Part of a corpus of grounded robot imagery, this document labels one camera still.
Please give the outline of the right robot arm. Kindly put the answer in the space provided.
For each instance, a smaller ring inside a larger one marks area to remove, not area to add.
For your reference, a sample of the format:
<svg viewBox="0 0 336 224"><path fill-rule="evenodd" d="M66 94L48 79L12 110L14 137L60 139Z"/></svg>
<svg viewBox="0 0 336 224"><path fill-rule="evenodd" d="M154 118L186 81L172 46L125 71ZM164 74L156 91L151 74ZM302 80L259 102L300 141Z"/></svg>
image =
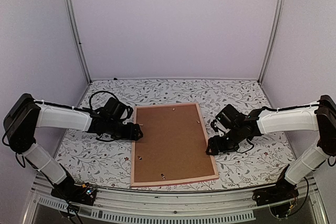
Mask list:
<svg viewBox="0 0 336 224"><path fill-rule="evenodd" d="M228 131L216 134L207 141L207 155L236 152L243 140L285 131L317 131L315 141L297 160L287 165L275 185L256 189L253 200L258 205L298 197L297 183L335 156L335 103L328 95L316 102L287 108L271 109L266 106L245 115L232 105L225 106L211 122L211 128L219 132L220 123Z"/></svg>

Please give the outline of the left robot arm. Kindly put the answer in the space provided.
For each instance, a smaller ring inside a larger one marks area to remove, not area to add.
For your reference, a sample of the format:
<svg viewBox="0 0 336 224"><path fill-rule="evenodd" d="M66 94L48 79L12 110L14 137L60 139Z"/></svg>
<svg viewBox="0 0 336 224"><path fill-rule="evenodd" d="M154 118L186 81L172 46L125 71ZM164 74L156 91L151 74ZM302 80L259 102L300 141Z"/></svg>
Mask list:
<svg viewBox="0 0 336 224"><path fill-rule="evenodd" d="M138 124L128 122L133 109L112 95L104 106L77 108L36 100L24 93L4 117L3 144L22 156L22 166L31 164L51 183L52 193L66 200L93 198L89 183L76 185L69 172L59 164L35 138L40 129L74 130L95 134L99 141L109 135L110 141L137 141L143 133Z"/></svg>

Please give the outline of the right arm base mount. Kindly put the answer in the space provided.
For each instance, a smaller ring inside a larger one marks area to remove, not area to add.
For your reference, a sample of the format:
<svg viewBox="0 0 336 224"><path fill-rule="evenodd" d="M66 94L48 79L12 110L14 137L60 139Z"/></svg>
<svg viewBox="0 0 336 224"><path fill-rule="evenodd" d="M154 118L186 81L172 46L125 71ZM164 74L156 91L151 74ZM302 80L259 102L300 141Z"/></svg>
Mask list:
<svg viewBox="0 0 336 224"><path fill-rule="evenodd" d="M252 199L257 206L268 205L270 213L278 218L287 218L299 196L296 187L286 188L285 186L271 186L253 191Z"/></svg>

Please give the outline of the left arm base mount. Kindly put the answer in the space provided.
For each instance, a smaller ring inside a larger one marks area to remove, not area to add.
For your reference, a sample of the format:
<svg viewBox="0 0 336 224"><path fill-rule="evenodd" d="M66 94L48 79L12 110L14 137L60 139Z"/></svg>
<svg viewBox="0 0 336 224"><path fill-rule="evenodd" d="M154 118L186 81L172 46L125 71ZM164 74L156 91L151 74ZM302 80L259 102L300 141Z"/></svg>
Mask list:
<svg viewBox="0 0 336 224"><path fill-rule="evenodd" d="M82 185L76 185L74 183L61 183L59 185L54 185L51 195L68 202L93 206L97 191L89 183Z"/></svg>

